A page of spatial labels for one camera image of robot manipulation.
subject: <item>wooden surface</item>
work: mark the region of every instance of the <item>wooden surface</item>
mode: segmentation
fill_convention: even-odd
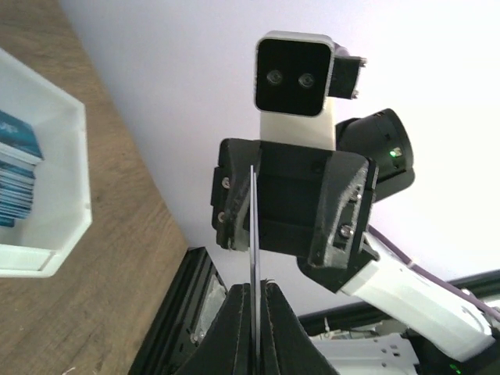
[[[0,280],[0,374],[127,373],[186,243],[57,1],[1,0],[0,47],[87,105],[94,214],[54,277]]]

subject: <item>white plastic container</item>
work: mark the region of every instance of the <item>white plastic container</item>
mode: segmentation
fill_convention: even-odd
[[[31,214],[0,227],[0,277],[49,277],[92,222],[85,106],[0,48],[0,109],[33,126],[45,157]]]

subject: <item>white wall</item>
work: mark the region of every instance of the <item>white wall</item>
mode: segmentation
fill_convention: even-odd
[[[61,3],[190,244],[208,247],[228,284],[248,280],[248,256],[215,246],[213,167],[223,138],[258,137],[254,48],[276,29],[328,34],[368,58],[360,98],[338,101],[338,120],[391,107],[409,132],[416,182],[377,204],[372,223],[447,279],[500,265],[500,2]],[[298,314],[349,301],[291,257],[261,259]]]

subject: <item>wire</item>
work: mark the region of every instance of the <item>wire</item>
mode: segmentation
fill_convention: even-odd
[[[468,295],[454,287],[450,283],[443,281],[439,277],[433,275],[432,273],[426,271],[424,268],[420,267],[418,264],[415,264],[412,259],[407,256],[398,246],[396,246],[392,241],[390,241],[387,237],[385,237],[381,232],[372,227],[368,226],[368,232],[371,233],[377,240],[382,242],[389,250],[391,250],[397,257],[400,258],[404,262],[404,264],[411,265],[411,268],[415,273],[418,273],[420,276],[425,277],[429,281],[439,285],[440,287],[446,289],[447,291],[453,293],[454,295],[459,296],[460,298],[470,302],[474,306],[476,306],[483,313],[487,313],[492,318],[495,318],[498,322],[500,322],[500,312],[492,307],[488,306],[486,303],[482,302],[480,299],[476,298],[473,295]]]

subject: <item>black camera face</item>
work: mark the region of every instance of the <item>black camera face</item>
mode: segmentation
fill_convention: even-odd
[[[330,86],[333,54],[333,49],[321,42],[262,39],[257,46],[257,108],[299,116],[319,115]]]

